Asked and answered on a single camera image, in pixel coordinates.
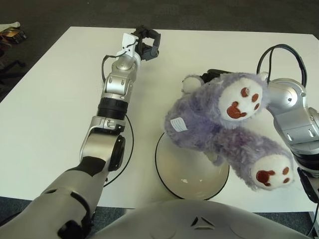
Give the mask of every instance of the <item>purple plush toy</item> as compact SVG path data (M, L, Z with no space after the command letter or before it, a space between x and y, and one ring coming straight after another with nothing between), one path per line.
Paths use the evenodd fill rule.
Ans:
M253 190L272 190L293 181L292 155L276 142L241 125L269 102L265 75L222 74L204 84L200 76L183 81L184 95L165 118L173 143L218 154Z

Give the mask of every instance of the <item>white table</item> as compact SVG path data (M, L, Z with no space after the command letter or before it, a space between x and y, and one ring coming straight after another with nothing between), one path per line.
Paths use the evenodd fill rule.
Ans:
M121 48L132 29L71 27L0 103L0 196L37 197L59 174L79 162L79 149L101 94L101 60ZM160 55L143 62L128 115L136 146L125 172L104 189L100 206L134 208L175 197L155 169L156 142L166 111L180 97L189 73L209 68L255 72L261 54L286 43L302 56L308 71L308 102L319 110L319 44L312 35L223 31L159 30ZM105 66L106 74L113 60ZM263 70L268 69L267 60ZM300 79L290 53L276 50L272 77ZM264 111L251 127L283 144ZM252 212L313 211L315 204L296 180L272 192L251 191L231 170L224 189L212 199Z

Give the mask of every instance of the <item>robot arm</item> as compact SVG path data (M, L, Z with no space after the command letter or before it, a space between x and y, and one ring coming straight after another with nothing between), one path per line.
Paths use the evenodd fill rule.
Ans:
M288 50L295 56L301 70L301 84L286 78L270 81L272 54L276 48ZM279 44L265 51L258 62L257 73L268 52L271 98L268 111L274 117L275 129L294 155L306 194L314 203L319 203L319 113L307 104L306 67L292 47Z
M155 38L153 47L142 42L148 36ZM156 58L159 44L160 34L145 27L124 34L118 57L108 56L117 60L105 79L98 113L92 117L80 150L80 164L62 173L19 216L2 226L1 238L76 239L88 235L107 176L123 160L125 139L120 133L141 59Z

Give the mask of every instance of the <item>fabric label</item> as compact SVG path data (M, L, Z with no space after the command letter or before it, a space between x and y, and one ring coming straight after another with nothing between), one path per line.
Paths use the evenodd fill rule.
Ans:
M173 128L176 130L176 132L182 132L182 131L187 130L185 122L184 122L183 118L181 118L181 117L171 119L170 124L171 124L171 126L173 126Z

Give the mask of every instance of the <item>floor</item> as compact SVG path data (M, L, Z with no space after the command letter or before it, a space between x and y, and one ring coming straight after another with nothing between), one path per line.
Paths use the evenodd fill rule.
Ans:
M27 41L13 46L1 59L27 63L24 69L12 71L28 71L69 26L134 28L144 24L155 29L309 33L319 38L318 0L11 0L0 6L0 23L19 21L28 35ZM94 36L88 44L93 43ZM14 86L18 81L6 83ZM0 198L0 221L28 203ZM123 213L123 209L98 208L94 230ZM307 213L261 215L301 233L311 226Z

